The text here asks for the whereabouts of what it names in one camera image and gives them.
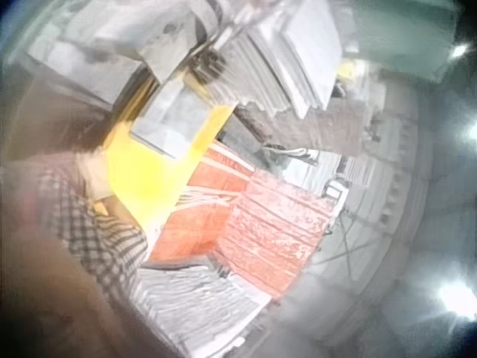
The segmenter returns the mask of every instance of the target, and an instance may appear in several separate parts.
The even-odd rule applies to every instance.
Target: lamp
[[[455,283],[444,286],[439,293],[448,311],[470,320],[476,319],[477,297],[469,287],[462,283]]]

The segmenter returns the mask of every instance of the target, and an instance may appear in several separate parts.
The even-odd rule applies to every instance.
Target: stack of paper
[[[326,109],[341,44],[326,0],[269,13],[221,48],[227,67],[206,85],[220,104],[255,102],[270,117],[292,107]]]

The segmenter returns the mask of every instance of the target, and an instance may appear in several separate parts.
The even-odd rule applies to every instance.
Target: person
[[[2,346],[15,357],[186,356],[131,300],[148,246],[109,188],[100,148],[112,123],[34,87],[0,167]]]
[[[147,241],[114,195],[95,209],[81,167],[98,155],[1,168],[2,339],[16,357],[181,357],[131,303]]]

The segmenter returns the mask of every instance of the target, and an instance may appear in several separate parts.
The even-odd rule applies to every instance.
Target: plaid shirt
[[[39,223],[63,242],[108,298],[128,298],[147,251],[144,233],[115,216],[96,212],[83,195],[83,183],[64,173],[56,168],[38,174]]]

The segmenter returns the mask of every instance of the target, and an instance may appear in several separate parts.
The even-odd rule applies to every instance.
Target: yellow panel
[[[108,140],[107,160],[114,193],[146,230],[164,224],[203,154],[232,114],[214,107],[188,155],[180,160],[159,154],[130,137],[132,122],[119,122]]]

